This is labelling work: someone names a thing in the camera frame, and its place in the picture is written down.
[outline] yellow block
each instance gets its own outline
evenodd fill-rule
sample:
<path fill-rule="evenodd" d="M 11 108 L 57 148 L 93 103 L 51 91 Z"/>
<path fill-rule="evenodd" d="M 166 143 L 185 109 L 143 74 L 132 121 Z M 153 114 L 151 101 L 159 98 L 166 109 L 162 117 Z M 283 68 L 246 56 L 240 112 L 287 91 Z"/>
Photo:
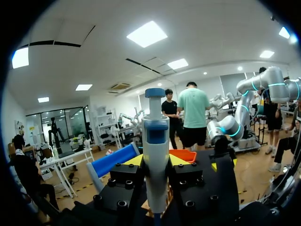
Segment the yellow block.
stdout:
<path fill-rule="evenodd" d="M 171 164 L 173 166 L 177 166 L 179 164 L 183 164 L 183 165 L 189 165 L 190 164 L 189 162 L 186 162 L 183 159 L 180 159 L 177 156 L 174 156 L 172 154 L 169 154 L 169 158 L 170 158 Z"/>
<path fill-rule="evenodd" d="M 135 166 L 139 166 L 141 167 L 141 162 L 142 162 L 142 158 L 143 158 L 143 154 L 140 154 L 132 159 L 130 159 L 129 161 L 126 161 L 125 163 L 123 163 L 124 165 L 129 165 L 129 164 L 133 164 Z"/>
<path fill-rule="evenodd" d="M 233 163 L 234 163 L 234 166 L 236 166 L 237 159 L 233 159 Z M 216 165 L 216 162 L 211 163 L 211 167 L 213 168 L 213 170 L 214 170 L 215 172 L 217 171 L 217 165 Z"/>

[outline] mint green t-shirt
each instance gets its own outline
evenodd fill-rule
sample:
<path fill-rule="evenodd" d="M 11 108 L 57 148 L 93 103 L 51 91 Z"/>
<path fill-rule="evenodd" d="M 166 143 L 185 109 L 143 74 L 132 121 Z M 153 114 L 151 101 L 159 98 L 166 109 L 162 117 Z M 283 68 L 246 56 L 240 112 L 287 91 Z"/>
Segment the mint green t-shirt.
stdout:
<path fill-rule="evenodd" d="M 184 127 L 206 127 L 205 110 L 209 107 L 206 93 L 198 88 L 187 88 L 179 95 L 178 107 L 185 111 Z"/>

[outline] ceiling light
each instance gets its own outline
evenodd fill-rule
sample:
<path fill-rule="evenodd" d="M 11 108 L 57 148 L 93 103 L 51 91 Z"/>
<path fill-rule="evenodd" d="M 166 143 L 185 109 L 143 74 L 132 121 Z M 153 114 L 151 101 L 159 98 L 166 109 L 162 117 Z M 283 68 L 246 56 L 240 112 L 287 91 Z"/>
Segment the ceiling light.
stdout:
<path fill-rule="evenodd" d="M 127 38 L 145 48 L 157 41 L 167 38 L 167 35 L 155 22 L 150 21 L 130 33 Z"/>
<path fill-rule="evenodd" d="M 49 101 L 49 97 L 38 98 L 39 103 L 44 103 Z"/>
<path fill-rule="evenodd" d="M 24 67 L 29 65 L 28 47 L 15 51 L 12 59 L 13 68 Z"/>
<path fill-rule="evenodd" d="M 273 56 L 275 52 L 273 51 L 269 51 L 269 50 L 265 50 L 261 53 L 261 55 L 259 57 L 261 58 L 270 58 L 271 56 Z"/>
<path fill-rule="evenodd" d="M 180 60 L 176 60 L 176 61 L 173 61 L 173 62 L 170 62 L 167 64 L 168 66 L 170 66 L 172 69 L 178 69 L 178 68 L 181 68 L 181 67 L 186 67 L 188 66 L 188 63 L 187 61 L 183 58 L 183 59 L 180 59 Z"/>
<path fill-rule="evenodd" d="M 285 37 L 286 39 L 290 38 L 290 33 L 286 30 L 285 27 L 281 28 L 281 30 L 279 32 L 279 35 L 282 36 L 282 37 Z"/>
<path fill-rule="evenodd" d="M 87 91 L 89 90 L 93 85 L 89 84 L 89 85 L 78 85 L 75 91 Z"/>

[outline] orange container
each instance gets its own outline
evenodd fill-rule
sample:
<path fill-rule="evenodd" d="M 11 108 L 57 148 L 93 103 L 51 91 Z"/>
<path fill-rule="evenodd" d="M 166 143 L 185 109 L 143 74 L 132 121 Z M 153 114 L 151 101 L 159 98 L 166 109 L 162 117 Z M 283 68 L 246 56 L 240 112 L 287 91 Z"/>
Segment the orange container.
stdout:
<path fill-rule="evenodd" d="M 186 161 L 189 163 L 193 163 L 196 160 L 197 153 L 196 152 L 191 152 L 189 150 L 180 150 L 180 149 L 175 149 L 175 150 L 169 150 L 169 153 Z"/>

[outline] computer monitor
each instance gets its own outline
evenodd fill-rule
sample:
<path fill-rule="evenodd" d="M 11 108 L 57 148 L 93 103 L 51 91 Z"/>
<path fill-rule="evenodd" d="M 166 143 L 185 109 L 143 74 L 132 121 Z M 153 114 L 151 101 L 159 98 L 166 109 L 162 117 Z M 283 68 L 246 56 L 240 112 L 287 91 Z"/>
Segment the computer monitor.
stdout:
<path fill-rule="evenodd" d="M 229 105 L 225 105 L 224 107 L 222 107 L 223 108 L 223 110 L 227 110 L 227 109 L 229 109 Z"/>

